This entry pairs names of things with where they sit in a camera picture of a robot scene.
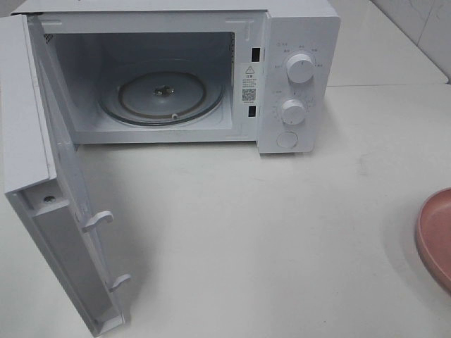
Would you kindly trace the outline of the round door release button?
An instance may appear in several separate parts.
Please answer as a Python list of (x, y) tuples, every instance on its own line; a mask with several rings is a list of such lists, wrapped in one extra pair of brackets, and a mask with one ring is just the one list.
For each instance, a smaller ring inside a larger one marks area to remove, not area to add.
[(291, 149), (297, 145), (298, 136), (295, 132), (282, 132), (278, 135), (277, 145), (284, 149)]

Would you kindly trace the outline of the glass microwave turntable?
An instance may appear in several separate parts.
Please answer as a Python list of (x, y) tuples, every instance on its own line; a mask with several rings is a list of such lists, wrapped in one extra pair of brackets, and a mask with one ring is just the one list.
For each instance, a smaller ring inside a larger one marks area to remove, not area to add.
[(105, 87), (100, 106), (121, 122), (161, 127), (186, 123), (210, 113), (222, 101), (225, 86), (180, 71), (159, 71), (118, 80)]

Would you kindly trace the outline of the pink round plate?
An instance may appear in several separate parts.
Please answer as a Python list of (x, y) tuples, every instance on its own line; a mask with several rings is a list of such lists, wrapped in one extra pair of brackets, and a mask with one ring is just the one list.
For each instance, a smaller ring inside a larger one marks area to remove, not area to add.
[(415, 241), (426, 269), (450, 294), (450, 188), (424, 201), (416, 221)]

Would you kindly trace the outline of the white warning sticker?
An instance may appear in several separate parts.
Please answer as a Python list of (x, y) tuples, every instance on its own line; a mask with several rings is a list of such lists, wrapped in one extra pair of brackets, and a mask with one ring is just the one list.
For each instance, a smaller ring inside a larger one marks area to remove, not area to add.
[(257, 104), (261, 89), (260, 63), (241, 63), (239, 71), (240, 98), (244, 104)]

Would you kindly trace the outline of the white microwave knob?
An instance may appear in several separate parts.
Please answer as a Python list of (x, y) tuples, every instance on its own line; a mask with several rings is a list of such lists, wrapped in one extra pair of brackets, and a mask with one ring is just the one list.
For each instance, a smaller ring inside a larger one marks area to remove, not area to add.
[(314, 62), (309, 54), (303, 51), (291, 55), (286, 64), (288, 79), (296, 84), (309, 81), (314, 75)]
[(307, 110), (299, 99), (290, 99), (281, 106), (281, 119), (286, 125), (299, 125), (306, 118)]

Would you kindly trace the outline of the white microwave oven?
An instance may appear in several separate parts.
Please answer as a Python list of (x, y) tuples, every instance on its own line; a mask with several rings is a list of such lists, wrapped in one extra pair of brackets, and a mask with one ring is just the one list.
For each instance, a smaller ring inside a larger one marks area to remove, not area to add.
[[(263, 154), (314, 147), (340, 28), (327, 1), (26, 1), (12, 15), (36, 15), (56, 37), (75, 144), (255, 142)], [(300, 51), (314, 75), (296, 84), (285, 64)], [(257, 104), (244, 104), (240, 64), (251, 62), (261, 65), (261, 89)], [(210, 113), (161, 127), (121, 122), (100, 106), (105, 87), (159, 71), (220, 82), (225, 94)], [(290, 99), (307, 110), (299, 125), (281, 119)], [(279, 147), (282, 132), (295, 132), (297, 145)]]

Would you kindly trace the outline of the white microwave door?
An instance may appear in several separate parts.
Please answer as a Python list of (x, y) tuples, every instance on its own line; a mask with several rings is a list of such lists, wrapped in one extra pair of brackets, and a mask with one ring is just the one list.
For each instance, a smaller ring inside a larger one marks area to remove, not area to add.
[(89, 331), (125, 321), (66, 116), (56, 37), (36, 15), (1, 19), (1, 124), (5, 195)]

